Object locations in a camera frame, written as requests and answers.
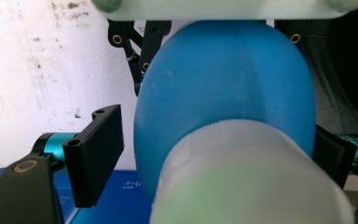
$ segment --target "white wall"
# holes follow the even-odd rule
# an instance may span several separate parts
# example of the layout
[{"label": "white wall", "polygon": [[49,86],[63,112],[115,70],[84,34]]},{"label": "white wall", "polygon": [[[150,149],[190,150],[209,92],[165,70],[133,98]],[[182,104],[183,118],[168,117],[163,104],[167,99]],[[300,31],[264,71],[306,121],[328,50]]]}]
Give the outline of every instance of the white wall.
[{"label": "white wall", "polygon": [[42,133],[80,132],[92,111],[121,104],[126,147],[117,168],[135,169],[137,98],[107,27],[89,0],[0,0],[0,167],[27,155]]}]

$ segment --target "blue oval object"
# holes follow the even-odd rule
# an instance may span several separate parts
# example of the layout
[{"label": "blue oval object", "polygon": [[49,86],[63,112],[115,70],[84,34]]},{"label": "blue oval object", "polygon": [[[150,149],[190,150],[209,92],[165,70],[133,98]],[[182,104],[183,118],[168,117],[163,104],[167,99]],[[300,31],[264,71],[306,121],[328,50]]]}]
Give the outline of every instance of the blue oval object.
[{"label": "blue oval object", "polygon": [[162,46],[145,75],[134,120],[136,166],[152,201],[172,147],[224,119],[272,125],[311,157],[310,71],[278,30],[257,21],[198,21]]}]

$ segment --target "white cylindrical object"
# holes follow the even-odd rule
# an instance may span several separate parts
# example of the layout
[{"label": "white cylindrical object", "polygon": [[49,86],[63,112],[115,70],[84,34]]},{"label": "white cylindrical object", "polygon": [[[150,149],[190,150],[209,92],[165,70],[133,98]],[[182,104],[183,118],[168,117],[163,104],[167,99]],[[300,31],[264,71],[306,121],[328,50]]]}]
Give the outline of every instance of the white cylindrical object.
[{"label": "white cylindrical object", "polygon": [[150,223],[353,223],[343,191],[286,134],[233,119],[179,141]]}]

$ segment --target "blue plastic surface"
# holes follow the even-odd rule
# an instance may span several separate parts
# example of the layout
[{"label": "blue plastic surface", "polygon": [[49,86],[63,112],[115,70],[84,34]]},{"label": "blue plastic surface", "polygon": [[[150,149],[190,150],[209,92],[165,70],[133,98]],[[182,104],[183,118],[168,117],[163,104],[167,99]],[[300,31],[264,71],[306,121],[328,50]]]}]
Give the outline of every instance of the blue plastic surface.
[{"label": "blue plastic surface", "polygon": [[270,124],[312,155],[310,71],[278,30],[256,21],[198,21],[161,48],[145,75],[134,121],[136,165],[150,200],[172,147],[224,119]]}]

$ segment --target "translucent white bottle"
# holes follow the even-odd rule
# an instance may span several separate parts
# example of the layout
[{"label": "translucent white bottle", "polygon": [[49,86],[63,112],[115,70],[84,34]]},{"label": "translucent white bottle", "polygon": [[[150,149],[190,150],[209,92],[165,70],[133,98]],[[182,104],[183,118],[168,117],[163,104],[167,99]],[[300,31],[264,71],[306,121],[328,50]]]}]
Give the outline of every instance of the translucent white bottle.
[{"label": "translucent white bottle", "polygon": [[286,134],[223,120],[188,134],[161,170],[150,223],[353,223],[343,191]]}]

